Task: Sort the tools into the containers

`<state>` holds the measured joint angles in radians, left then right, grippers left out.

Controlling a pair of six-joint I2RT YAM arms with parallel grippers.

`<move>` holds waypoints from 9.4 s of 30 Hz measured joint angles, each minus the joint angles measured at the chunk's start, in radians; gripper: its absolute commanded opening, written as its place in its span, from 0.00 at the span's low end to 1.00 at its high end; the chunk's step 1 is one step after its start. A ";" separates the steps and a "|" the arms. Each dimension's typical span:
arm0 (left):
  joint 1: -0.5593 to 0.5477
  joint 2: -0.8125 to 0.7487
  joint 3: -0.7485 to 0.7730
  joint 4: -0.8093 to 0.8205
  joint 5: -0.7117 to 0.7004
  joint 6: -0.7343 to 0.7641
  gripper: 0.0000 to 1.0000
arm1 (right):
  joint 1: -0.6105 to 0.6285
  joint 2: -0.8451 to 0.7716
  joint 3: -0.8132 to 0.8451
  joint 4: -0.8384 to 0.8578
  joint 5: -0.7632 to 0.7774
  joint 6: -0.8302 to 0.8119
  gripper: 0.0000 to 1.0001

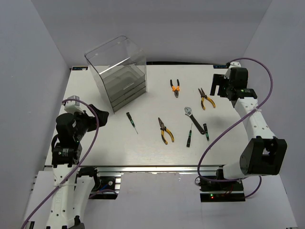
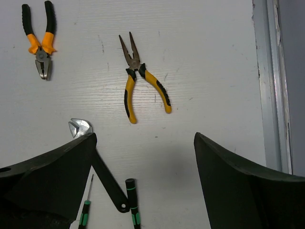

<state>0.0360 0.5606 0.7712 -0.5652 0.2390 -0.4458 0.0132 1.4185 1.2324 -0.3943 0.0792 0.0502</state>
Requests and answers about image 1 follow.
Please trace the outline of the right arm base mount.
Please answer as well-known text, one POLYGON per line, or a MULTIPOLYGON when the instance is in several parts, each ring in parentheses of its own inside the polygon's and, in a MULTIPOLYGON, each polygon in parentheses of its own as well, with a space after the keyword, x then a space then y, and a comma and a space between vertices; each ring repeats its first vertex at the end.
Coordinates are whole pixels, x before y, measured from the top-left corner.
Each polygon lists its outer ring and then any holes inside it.
POLYGON ((238 182, 210 182, 197 177, 195 184, 200 188, 202 203, 244 202, 244 187, 238 182))

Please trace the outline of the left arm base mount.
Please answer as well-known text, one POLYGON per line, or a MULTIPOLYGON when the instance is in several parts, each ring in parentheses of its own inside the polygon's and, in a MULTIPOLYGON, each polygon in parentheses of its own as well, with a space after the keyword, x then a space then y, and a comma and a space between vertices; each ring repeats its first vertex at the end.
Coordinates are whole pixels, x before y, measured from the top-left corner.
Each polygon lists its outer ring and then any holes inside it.
POLYGON ((108 168, 95 167, 96 179, 89 199, 115 200, 118 197, 122 173, 108 168))

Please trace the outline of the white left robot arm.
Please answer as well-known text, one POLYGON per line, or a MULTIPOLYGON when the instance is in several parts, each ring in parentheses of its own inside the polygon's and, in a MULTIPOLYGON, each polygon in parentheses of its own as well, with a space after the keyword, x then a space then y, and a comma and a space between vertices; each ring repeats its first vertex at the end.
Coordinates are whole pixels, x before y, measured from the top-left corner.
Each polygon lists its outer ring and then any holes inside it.
POLYGON ((79 106, 65 107, 56 118, 57 134, 51 142, 52 172, 56 191, 46 223, 48 229, 83 229, 84 210, 92 190, 100 187, 101 179, 95 167, 79 168, 81 140, 87 132, 105 126, 109 113, 90 104, 89 116, 79 106))

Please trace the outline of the black adjustable wrench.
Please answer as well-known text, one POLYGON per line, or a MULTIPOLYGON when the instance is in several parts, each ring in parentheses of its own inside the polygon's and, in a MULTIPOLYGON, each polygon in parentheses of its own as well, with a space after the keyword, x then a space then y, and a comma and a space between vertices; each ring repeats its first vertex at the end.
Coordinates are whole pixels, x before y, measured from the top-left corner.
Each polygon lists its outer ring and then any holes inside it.
POLYGON ((184 108, 184 111, 185 111, 185 115, 188 116, 193 124, 196 126, 196 128, 198 129, 198 131, 204 135, 205 134, 205 130, 201 127, 201 125, 197 122, 197 120, 195 119, 193 113, 192 113, 192 109, 190 107, 185 107, 184 108))

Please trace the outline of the clear plastic drawer cabinet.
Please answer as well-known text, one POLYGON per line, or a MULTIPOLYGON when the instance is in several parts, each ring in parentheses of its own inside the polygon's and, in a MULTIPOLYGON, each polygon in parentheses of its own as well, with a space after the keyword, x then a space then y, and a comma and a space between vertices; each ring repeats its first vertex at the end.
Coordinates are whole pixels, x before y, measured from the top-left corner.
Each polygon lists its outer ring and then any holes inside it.
POLYGON ((95 83, 115 113, 147 92, 146 55, 126 36, 118 36, 86 52, 95 83))

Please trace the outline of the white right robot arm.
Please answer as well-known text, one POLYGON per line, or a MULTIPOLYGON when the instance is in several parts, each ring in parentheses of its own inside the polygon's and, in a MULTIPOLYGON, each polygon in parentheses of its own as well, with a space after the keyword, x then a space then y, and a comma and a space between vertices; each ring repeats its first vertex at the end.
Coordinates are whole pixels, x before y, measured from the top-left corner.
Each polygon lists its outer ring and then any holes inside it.
POLYGON ((221 175, 215 178, 220 190, 227 190, 233 179, 250 176, 278 175, 287 150, 284 139, 277 138, 268 127, 258 107, 254 89, 247 87, 248 70, 232 67, 226 74, 214 74, 211 95, 218 95, 231 101, 233 108, 243 119, 249 140, 239 160, 224 165, 221 175))

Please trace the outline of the yellow pliers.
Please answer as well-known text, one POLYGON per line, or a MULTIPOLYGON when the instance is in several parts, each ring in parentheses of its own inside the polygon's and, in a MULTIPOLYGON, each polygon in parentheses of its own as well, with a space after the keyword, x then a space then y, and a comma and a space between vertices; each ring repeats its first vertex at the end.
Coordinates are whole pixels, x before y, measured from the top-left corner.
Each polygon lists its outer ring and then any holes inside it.
POLYGON ((162 138, 162 141, 168 145, 168 142, 167 140, 165 139, 165 136, 164 136, 164 133, 167 133, 170 138, 171 138, 171 141, 172 143, 174 142, 174 136, 173 134, 171 133, 171 131, 164 125, 163 121, 158 117, 158 122, 159 122, 159 125, 160 125, 160 131, 161 131, 161 138, 162 138))
POLYGON ((209 101, 211 103, 211 105, 213 106, 213 108, 216 108, 215 102, 205 94, 205 92, 202 88, 199 88, 198 91, 201 96, 201 107, 203 110, 205 110, 205 106, 204 106, 205 100, 209 101))

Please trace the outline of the green black screwdriver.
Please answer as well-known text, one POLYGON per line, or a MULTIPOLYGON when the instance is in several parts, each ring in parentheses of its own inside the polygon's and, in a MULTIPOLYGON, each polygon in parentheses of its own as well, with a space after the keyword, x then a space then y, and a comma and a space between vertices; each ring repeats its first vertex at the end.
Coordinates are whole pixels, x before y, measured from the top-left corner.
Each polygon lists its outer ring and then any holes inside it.
POLYGON ((187 148, 189 148, 189 147, 190 147, 190 144, 191 144, 192 126, 193 126, 193 124, 191 124, 191 128, 190 128, 189 133, 188 133, 188 139, 187 139, 187 144, 186 144, 186 147, 187 147, 187 148))
POLYGON ((129 121, 131 122, 133 128, 135 129, 136 133, 138 134, 138 131, 136 130, 136 127, 135 127, 135 123, 134 123, 134 121, 133 121, 133 119, 132 119, 130 113, 127 112, 126 115, 127 115, 128 119, 129 119, 129 121))
POLYGON ((208 134, 207 124, 203 124, 203 129, 205 131, 205 136, 206 136, 208 145, 210 145, 210 138, 209 138, 209 134, 208 134))

